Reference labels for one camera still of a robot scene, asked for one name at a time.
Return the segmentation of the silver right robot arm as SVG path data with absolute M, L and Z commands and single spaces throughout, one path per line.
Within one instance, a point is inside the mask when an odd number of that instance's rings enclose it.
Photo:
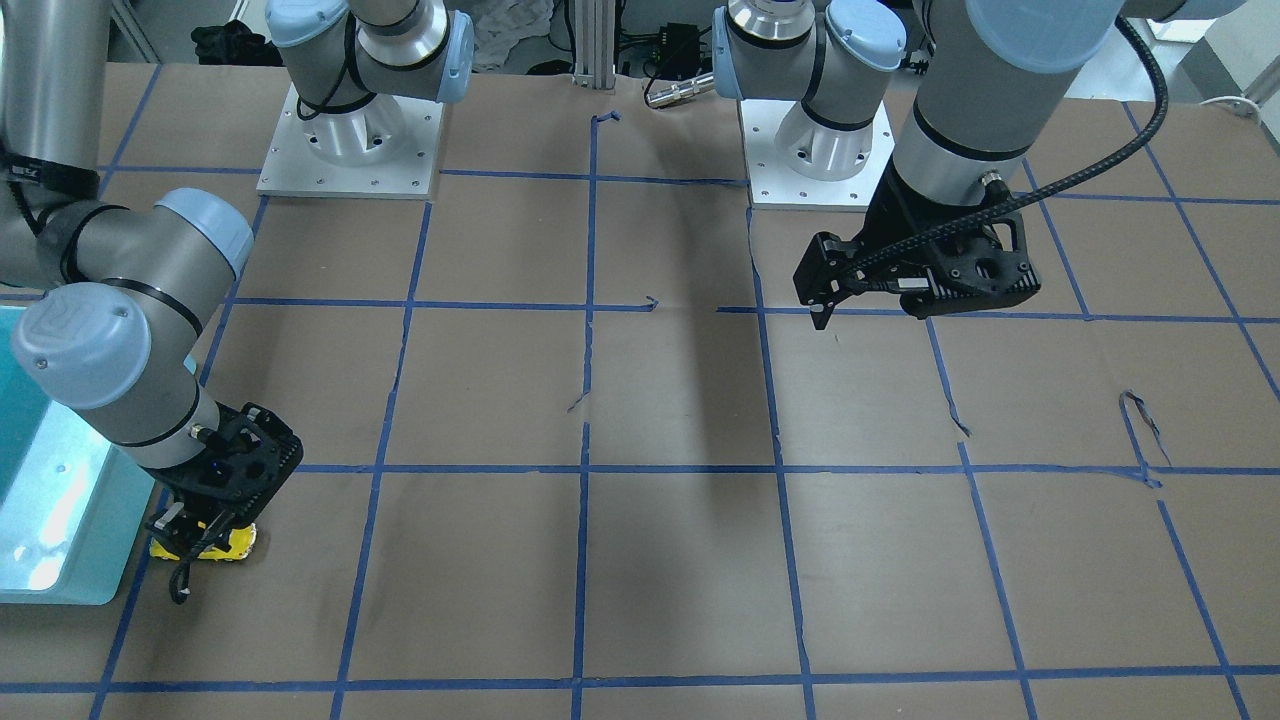
M 146 527 L 178 559 L 228 546 L 297 468 L 300 438 L 255 404 L 211 398 L 184 360 L 253 246 L 244 217 L 178 188 L 132 211 L 100 197 L 105 1 L 3 4 L 3 282 L 41 290 L 12 351 L 52 400 L 173 496 Z M 271 1 L 266 20 L 294 91 L 285 160 L 356 179 L 402 161 L 428 173 L 406 99 L 453 104 L 475 28 L 443 1 Z

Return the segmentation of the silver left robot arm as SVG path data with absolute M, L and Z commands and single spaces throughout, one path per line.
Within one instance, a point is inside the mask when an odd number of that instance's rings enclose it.
M 864 293 L 899 296 L 918 319 L 1012 307 L 1041 291 L 1023 208 L 1108 172 L 1143 149 L 1169 113 L 1158 63 L 1134 19 L 1216 19 L 1235 1 L 915 1 L 931 64 L 850 240 L 813 236 L 794 273 L 813 325 Z M 1156 108 L 1110 155 L 1016 196 L 1009 177 L 1084 64 L 1116 29 L 1143 64 Z M 716 9 L 717 92 L 791 101 L 782 149 L 817 176 L 824 147 L 864 151 L 890 78 L 909 54 L 899 13 L 879 1 L 730 1 Z

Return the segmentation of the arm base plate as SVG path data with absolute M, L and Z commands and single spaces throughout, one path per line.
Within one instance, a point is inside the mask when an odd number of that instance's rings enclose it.
M 261 195 L 433 199 L 445 105 L 381 94 L 356 111 L 308 120 L 301 108 L 289 88 L 262 160 Z
M 818 124 L 797 101 L 739 102 L 751 205 L 864 213 L 893 151 L 884 104 L 855 131 Z

